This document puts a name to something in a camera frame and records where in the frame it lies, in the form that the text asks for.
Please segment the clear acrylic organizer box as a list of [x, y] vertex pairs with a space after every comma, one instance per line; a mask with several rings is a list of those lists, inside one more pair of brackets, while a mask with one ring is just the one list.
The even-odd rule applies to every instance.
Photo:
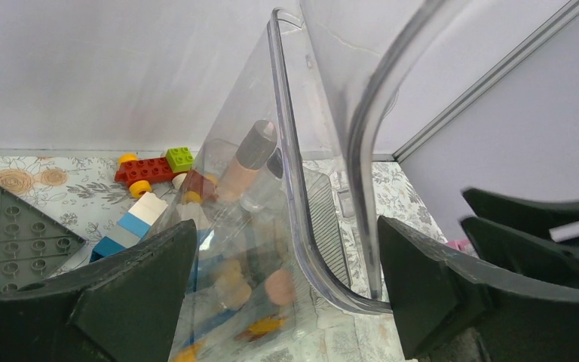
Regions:
[[[374, 145], [406, 76], [465, 1], [302, 1], [275, 8], [193, 169], [217, 178], [258, 120], [277, 145], [234, 202], [184, 203], [199, 243], [173, 361], [401, 361], [378, 255]], [[214, 273], [239, 261], [251, 286], [219, 305]], [[285, 268], [296, 300], [265, 280]]]

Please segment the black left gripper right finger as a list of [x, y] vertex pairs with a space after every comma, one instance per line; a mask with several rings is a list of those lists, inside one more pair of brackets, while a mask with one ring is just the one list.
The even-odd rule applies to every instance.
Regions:
[[487, 361], [579, 361], [579, 289], [519, 275], [398, 219], [377, 221], [389, 304], [407, 358], [434, 358], [470, 333]]

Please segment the beige makeup sponge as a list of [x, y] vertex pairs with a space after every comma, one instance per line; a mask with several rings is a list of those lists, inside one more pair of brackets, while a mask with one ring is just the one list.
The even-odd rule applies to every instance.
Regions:
[[236, 259], [223, 261], [213, 276], [216, 297], [221, 307], [238, 310], [250, 298], [252, 289], [244, 279], [240, 263]]

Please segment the beige foundation tube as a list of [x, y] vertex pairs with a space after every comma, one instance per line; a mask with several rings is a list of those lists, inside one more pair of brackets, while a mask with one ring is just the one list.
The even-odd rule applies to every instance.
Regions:
[[224, 202], [236, 201], [251, 186], [276, 145], [275, 124], [267, 120], [255, 122], [219, 179], [216, 187], [218, 199]]

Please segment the orange round sponge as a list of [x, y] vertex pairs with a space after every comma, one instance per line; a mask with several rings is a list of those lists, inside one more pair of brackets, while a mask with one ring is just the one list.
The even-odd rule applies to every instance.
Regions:
[[285, 306], [296, 300], [292, 273], [285, 268], [273, 272], [264, 283], [265, 292], [275, 305]]

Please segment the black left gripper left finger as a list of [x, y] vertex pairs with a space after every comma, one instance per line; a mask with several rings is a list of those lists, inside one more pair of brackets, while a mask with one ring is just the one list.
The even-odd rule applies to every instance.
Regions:
[[0, 361], [166, 361], [195, 260], [177, 223], [131, 248], [0, 293]]

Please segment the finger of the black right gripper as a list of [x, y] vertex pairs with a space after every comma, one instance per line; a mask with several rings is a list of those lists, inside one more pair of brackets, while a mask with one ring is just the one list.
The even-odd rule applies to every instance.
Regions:
[[555, 242], [476, 216], [461, 221], [480, 259], [539, 281], [579, 289], [579, 236]]
[[579, 222], [579, 200], [532, 201], [476, 188], [465, 189], [462, 196], [478, 217], [539, 238], [550, 237], [551, 229]]

